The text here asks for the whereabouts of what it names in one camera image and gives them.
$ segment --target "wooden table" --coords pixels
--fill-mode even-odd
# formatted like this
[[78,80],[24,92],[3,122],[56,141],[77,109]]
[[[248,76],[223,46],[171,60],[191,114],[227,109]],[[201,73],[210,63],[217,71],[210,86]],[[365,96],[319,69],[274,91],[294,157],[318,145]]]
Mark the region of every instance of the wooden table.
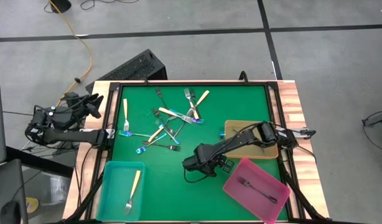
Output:
[[[123,83],[134,83],[134,82],[143,82],[143,81],[121,81]],[[163,81],[150,81],[151,83],[159,83],[159,82],[168,82],[167,80]],[[243,82],[241,80],[201,80],[201,82]],[[300,105],[299,95],[297,93],[297,88],[295,81],[275,81],[278,83],[279,87],[279,93],[281,96],[281,103],[282,103],[282,109],[284,112],[285,120],[287,128],[305,128],[307,127],[304,115],[302,111],[302,107]],[[99,108],[99,112],[101,113],[101,118],[96,119],[92,116],[88,116],[86,118],[85,122],[85,128],[93,128],[93,129],[100,129],[103,125],[103,117],[105,115],[105,109],[107,105],[107,95],[109,91],[109,85],[111,81],[97,81],[95,82],[93,94],[98,93],[99,95],[103,95],[104,100],[101,103],[101,106]],[[113,112],[115,110],[116,106],[116,99],[117,99],[118,91],[114,92],[114,95],[112,97],[112,104],[111,104],[111,111]],[[271,101],[273,104],[274,109],[274,117],[276,122],[279,122],[279,116],[277,112],[277,105],[276,100],[274,98],[274,94],[271,94]],[[108,124],[111,124],[113,122],[113,113],[109,114],[109,120]],[[299,144],[312,151],[312,146],[309,140],[300,140],[298,139]],[[80,169],[82,166],[82,162],[85,158],[85,154],[87,150],[90,148],[90,144],[88,143],[81,143],[78,155],[77,155],[77,161],[76,161],[76,168],[78,170],[78,175],[80,176]],[[103,170],[103,167],[105,165],[105,157],[106,152],[103,153],[103,158],[101,160],[101,167],[100,172]],[[327,205],[325,203],[324,193],[322,192],[320,177],[318,174],[317,166],[314,162],[314,158],[303,151],[300,151],[298,149],[294,149],[294,155],[293,155],[294,161],[295,161],[295,167],[297,172],[297,178],[299,181],[299,187],[300,190],[303,192],[305,197],[308,199],[308,201],[315,207],[315,209],[324,217],[328,217],[328,210]],[[82,199],[87,195],[87,193],[90,190],[91,185],[91,177],[93,175],[93,168],[95,165],[96,160],[96,150],[91,150],[88,153],[88,156],[85,159],[85,166],[83,169],[83,182],[82,182],[82,190],[81,190],[81,197]],[[100,196],[100,191],[98,191],[95,195],[95,199],[93,201],[93,210],[91,213],[91,217],[95,217],[96,215],[96,208],[98,204],[98,199]],[[78,187],[77,187],[77,179],[75,176],[75,172],[73,173],[73,178],[70,185],[70,190],[68,193],[67,203],[65,205],[65,210],[63,213],[63,218],[69,217],[77,208],[77,200],[78,200]],[[296,198],[291,192],[291,204],[292,204],[292,212],[294,214],[294,217],[298,217],[297,213],[297,207],[296,207]]]

